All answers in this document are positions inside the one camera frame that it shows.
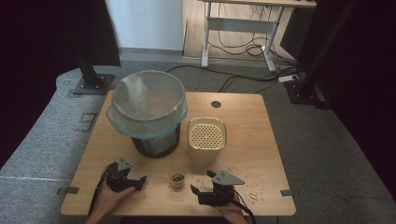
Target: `table leg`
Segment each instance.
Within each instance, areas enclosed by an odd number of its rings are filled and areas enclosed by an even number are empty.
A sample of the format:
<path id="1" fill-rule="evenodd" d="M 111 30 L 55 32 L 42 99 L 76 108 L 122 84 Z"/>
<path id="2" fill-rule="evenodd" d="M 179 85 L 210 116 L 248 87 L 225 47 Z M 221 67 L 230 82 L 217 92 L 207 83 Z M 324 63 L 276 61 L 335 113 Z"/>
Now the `table leg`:
<path id="1" fill-rule="evenodd" d="M 265 57 L 265 61 L 267 61 L 267 64 L 268 64 L 268 69 L 270 70 L 271 73 L 274 73 L 276 71 L 276 69 L 275 69 L 272 57 L 270 55 L 270 49 L 274 42 L 276 30 L 277 30 L 277 27 L 279 26 L 279 22 L 280 22 L 280 18 L 282 17 L 282 13 L 283 13 L 283 7 L 279 7 L 279 11 L 277 12 L 276 20 L 274 21 L 273 29 L 271 31 L 271 34 L 269 35 L 267 44 L 265 45 L 265 47 L 263 47 L 263 50 L 262 50 L 264 57 Z"/>
<path id="2" fill-rule="evenodd" d="M 208 66 L 209 60 L 209 46 L 208 46 L 208 39 L 209 39 L 209 25 L 210 25 L 210 10 L 212 5 L 210 2 L 207 3 L 207 14 L 206 14 L 206 25 L 205 25 L 205 41 L 204 41 L 204 49 L 202 50 L 202 67 Z"/>

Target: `trash bin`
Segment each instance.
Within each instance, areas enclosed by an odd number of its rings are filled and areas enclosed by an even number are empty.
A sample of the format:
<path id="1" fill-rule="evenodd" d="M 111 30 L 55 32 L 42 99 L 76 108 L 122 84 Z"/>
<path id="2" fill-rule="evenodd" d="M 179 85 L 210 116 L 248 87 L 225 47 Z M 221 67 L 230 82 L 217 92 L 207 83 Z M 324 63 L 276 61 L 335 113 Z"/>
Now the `trash bin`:
<path id="1" fill-rule="evenodd" d="M 176 149 L 187 113 L 186 91 L 176 77 L 144 71 L 121 80 L 106 114 L 142 155 L 161 158 Z"/>

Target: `gray carpet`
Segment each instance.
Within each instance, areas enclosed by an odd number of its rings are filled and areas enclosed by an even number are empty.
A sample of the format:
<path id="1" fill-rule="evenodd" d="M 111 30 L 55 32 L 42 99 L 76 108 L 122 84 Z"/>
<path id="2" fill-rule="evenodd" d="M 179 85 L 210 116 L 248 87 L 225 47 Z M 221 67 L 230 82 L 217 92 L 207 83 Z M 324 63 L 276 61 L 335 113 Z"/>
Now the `gray carpet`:
<path id="1" fill-rule="evenodd" d="M 122 77 L 144 70 L 167 71 L 181 63 L 122 61 L 122 68 L 95 67 Z M 211 65 L 210 69 L 263 77 L 265 68 Z M 187 91 L 218 91 L 228 76 L 193 67 L 175 75 Z M 105 96 L 70 94 L 81 73 L 57 79 L 57 91 L 34 128 L 0 171 L 0 223 L 83 223 L 85 217 L 60 213 L 64 196 L 57 189 L 70 184 L 91 134 L 90 113 L 98 113 Z M 272 85 L 237 79 L 228 92 L 255 92 Z M 279 223 L 395 223 L 396 203 L 359 146 L 331 110 L 292 105 L 282 84 L 261 91 L 274 129 L 297 213 Z M 257 217 L 276 223 L 275 217 Z M 118 223 L 109 217 L 106 223 Z M 134 223 L 156 223 L 137 219 Z"/>

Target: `white wall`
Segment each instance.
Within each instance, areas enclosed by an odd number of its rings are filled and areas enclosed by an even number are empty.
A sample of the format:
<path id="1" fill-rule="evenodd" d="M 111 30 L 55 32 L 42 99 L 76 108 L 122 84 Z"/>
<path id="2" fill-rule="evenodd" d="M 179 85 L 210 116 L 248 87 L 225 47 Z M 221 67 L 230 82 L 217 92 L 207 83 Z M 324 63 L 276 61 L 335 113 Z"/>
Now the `white wall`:
<path id="1" fill-rule="evenodd" d="M 182 0 L 106 0 L 119 48 L 183 49 Z"/>

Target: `white desk frame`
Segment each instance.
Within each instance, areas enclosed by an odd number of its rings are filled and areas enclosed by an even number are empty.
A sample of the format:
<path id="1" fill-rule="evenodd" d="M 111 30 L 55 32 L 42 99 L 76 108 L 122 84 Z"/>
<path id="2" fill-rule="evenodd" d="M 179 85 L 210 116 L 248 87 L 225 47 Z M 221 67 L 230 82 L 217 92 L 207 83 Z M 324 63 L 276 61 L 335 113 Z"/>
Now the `white desk frame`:
<path id="1" fill-rule="evenodd" d="M 286 3 L 282 3 L 282 4 L 280 3 L 274 4 L 274 1 L 270 1 L 269 3 L 266 3 L 265 1 L 237 1 L 237 2 L 219 1 L 219 3 L 236 3 L 236 4 L 262 5 L 262 6 L 268 4 L 269 6 L 279 7 L 275 21 L 252 21 L 252 20 L 237 20 L 237 19 L 229 19 L 229 18 L 211 17 L 210 16 L 211 4 L 212 2 L 218 2 L 218 1 L 204 0 L 204 2 L 207 2 L 208 6 L 206 13 L 206 21 L 205 21 L 206 22 L 205 41 L 204 41 L 204 48 L 202 53 L 202 67 L 208 67 L 208 59 L 209 59 L 208 38 L 209 38 L 210 30 L 268 34 L 269 35 L 268 40 L 266 42 L 266 45 L 262 47 L 262 51 L 265 57 L 265 61 L 268 64 L 268 69 L 270 70 L 271 73 L 274 73 L 276 71 L 276 68 L 274 66 L 272 56 L 270 54 L 270 49 L 274 42 L 277 27 L 279 26 L 280 18 L 282 17 L 284 7 L 315 7 L 316 6 L 315 2 L 309 2 L 308 5 L 302 4 L 296 6 L 295 4 L 292 3 L 288 4 L 288 2 L 290 1 L 283 1 Z"/>

